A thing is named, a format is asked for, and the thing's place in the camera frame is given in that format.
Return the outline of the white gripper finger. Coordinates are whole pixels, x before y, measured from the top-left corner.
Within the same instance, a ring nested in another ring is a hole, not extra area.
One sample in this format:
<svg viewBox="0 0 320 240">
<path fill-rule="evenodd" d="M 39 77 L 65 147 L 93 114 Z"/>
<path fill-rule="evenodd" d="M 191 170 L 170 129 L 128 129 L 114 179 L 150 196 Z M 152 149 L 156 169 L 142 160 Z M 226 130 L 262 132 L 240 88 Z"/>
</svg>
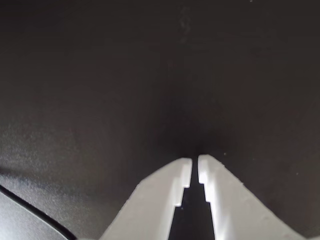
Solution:
<svg viewBox="0 0 320 240">
<path fill-rule="evenodd" d="M 216 240 L 301 240 L 225 166 L 210 155 L 198 157 L 198 181 L 210 203 Z"/>
<path fill-rule="evenodd" d="M 190 187 L 192 160 L 179 158 L 161 167 L 134 189 L 103 240 L 167 240 L 175 209 Z"/>
</svg>

